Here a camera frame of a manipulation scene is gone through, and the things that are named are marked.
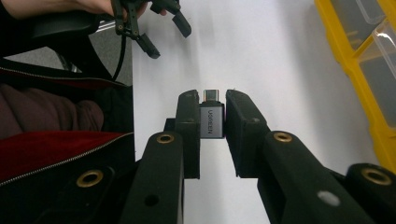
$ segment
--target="black cable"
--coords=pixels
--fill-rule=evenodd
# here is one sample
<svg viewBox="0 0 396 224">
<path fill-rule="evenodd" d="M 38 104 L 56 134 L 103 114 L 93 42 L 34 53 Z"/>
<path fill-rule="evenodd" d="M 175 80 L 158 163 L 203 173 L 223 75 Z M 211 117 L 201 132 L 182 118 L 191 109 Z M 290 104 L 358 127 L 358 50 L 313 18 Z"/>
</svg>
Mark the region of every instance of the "black cable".
<svg viewBox="0 0 396 224">
<path fill-rule="evenodd" d="M 120 50 L 119 64 L 117 65 L 116 72 L 114 73 L 114 76 L 113 76 L 114 81 L 119 76 L 120 70 L 122 68 L 122 64 L 123 64 L 123 60 L 124 60 L 124 56 L 125 56 L 125 48 L 126 48 L 126 36 L 122 35 L 121 36 L 121 50 Z"/>
</svg>

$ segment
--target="person's arm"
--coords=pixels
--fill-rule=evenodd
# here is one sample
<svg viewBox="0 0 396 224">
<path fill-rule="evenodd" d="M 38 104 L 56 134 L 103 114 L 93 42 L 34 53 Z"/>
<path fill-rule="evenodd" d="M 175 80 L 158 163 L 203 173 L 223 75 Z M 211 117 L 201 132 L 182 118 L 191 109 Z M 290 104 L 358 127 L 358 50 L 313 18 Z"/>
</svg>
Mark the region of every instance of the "person's arm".
<svg viewBox="0 0 396 224">
<path fill-rule="evenodd" d="M 110 0 L 0 0 L 6 11 L 17 20 L 30 17 L 66 12 L 71 10 L 85 10 L 94 14 L 107 13 L 113 15 Z M 147 7 L 143 4 L 138 10 L 142 15 Z"/>
</svg>

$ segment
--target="usb adapter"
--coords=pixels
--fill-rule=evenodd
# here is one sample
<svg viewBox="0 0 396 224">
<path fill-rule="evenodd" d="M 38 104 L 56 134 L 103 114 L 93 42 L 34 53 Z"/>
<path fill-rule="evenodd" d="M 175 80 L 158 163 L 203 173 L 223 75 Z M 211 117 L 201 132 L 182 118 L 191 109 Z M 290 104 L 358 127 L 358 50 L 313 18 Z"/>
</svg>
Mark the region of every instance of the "usb adapter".
<svg viewBox="0 0 396 224">
<path fill-rule="evenodd" d="M 224 137 L 224 104 L 219 102 L 219 90 L 205 90 L 201 108 L 201 138 Z"/>
</svg>

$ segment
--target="table surface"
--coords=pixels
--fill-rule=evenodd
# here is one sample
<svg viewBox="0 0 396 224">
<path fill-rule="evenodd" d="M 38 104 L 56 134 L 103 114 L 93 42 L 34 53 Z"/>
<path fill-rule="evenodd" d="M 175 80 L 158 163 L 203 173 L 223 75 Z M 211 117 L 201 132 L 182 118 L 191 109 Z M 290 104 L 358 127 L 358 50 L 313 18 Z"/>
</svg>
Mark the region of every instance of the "table surface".
<svg viewBox="0 0 396 224">
<path fill-rule="evenodd" d="M 134 43 L 136 157 L 173 118 L 184 91 L 228 89 L 250 96 L 271 130 L 296 134 L 322 164 L 345 174 L 378 164 L 369 124 L 353 86 L 334 60 L 313 0 L 180 2 L 192 27 L 184 38 L 148 10 L 139 20 L 161 53 Z M 256 179 L 235 177 L 225 140 L 201 141 L 201 179 L 186 180 L 184 223 L 269 223 Z"/>
</svg>

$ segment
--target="gray floor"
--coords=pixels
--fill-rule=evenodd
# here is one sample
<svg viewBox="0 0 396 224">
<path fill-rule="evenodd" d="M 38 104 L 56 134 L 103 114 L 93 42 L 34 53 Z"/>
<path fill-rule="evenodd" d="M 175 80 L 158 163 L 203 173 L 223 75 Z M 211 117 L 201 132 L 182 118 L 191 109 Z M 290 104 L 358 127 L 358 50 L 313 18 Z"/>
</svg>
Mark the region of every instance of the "gray floor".
<svg viewBox="0 0 396 224">
<path fill-rule="evenodd" d="M 120 36 L 114 28 L 90 36 L 93 47 L 110 74 L 114 74 L 120 57 Z M 117 81 L 132 85 L 132 40 L 127 38 L 125 58 Z M 7 57 L 16 62 L 36 64 L 52 68 L 62 68 L 56 53 L 52 49 L 36 49 L 23 54 Z"/>
</svg>

